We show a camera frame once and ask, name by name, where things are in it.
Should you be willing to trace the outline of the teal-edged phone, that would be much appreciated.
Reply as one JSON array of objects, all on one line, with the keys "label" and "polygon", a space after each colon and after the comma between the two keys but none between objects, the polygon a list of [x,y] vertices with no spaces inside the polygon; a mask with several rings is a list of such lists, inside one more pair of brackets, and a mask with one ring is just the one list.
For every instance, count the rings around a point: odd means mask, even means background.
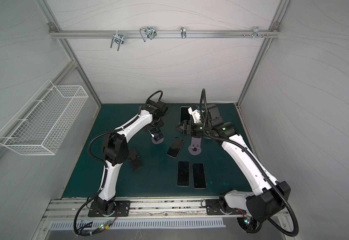
[{"label": "teal-edged phone", "polygon": [[189,186],[189,162],[179,161],[177,166],[177,185],[180,187]]}]

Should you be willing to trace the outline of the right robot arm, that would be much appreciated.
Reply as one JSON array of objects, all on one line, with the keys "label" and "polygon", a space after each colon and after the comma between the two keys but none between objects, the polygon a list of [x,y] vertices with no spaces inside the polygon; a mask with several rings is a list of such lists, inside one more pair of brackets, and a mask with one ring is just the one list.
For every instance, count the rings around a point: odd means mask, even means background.
[{"label": "right robot arm", "polygon": [[259,232],[268,221],[286,236],[298,235],[297,217],[288,202],[290,186],[266,170],[233,123],[223,121],[217,105],[183,107],[177,131],[198,141],[211,139],[218,143],[246,177],[251,188],[248,193],[230,190],[220,196],[223,214],[241,212],[241,226],[248,234]]}]

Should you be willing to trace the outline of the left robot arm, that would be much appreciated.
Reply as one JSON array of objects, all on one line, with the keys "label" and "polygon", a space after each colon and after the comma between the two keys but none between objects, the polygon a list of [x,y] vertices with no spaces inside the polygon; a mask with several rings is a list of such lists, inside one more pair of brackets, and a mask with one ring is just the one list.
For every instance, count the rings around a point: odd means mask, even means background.
[{"label": "left robot arm", "polygon": [[[167,110],[166,103],[148,100],[125,124],[106,131],[90,141],[87,148],[88,154],[104,165],[101,185],[93,203],[101,214],[111,215],[115,209],[116,182],[120,168],[129,156],[128,142],[140,130],[146,129],[151,135],[152,142],[156,145],[161,144],[164,134],[160,128],[164,125],[162,117]],[[102,136],[105,136],[105,146],[102,150],[103,157],[99,158],[92,153],[91,147],[94,141]]]}]

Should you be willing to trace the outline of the purple-edged phone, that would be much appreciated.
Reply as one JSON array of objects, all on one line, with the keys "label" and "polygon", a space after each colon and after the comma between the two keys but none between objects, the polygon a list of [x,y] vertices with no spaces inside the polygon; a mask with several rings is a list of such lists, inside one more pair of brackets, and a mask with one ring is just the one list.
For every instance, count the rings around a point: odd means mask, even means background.
[{"label": "purple-edged phone", "polygon": [[203,163],[192,164],[193,186],[195,189],[205,189],[205,171]]}]

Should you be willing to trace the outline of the pink-edged phone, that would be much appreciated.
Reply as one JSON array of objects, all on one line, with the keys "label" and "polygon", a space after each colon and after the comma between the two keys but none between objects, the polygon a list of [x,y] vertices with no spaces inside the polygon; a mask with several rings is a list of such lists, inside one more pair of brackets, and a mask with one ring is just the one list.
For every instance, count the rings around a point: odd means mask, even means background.
[{"label": "pink-edged phone", "polygon": [[172,141],[168,151],[166,152],[166,154],[169,157],[177,158],[181,149],[182,149],[183,144],[184,144],[183,139],[175,137],[174,140]]}]

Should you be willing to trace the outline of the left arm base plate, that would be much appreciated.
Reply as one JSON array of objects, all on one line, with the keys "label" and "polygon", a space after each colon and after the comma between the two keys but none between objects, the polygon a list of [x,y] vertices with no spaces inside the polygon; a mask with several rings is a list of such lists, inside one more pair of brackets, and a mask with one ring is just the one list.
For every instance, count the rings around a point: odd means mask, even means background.
[{"label": "left arm base plate", "polygon": [[99,218],[99,217],[127,217],[129,214],[129,208],[130,207],[130,201],[115,201],[113,204],[113,207],[111,208],[110,212],[104,212],[100,209],[95,203],[92,203],[88,216],[92,218]]}]

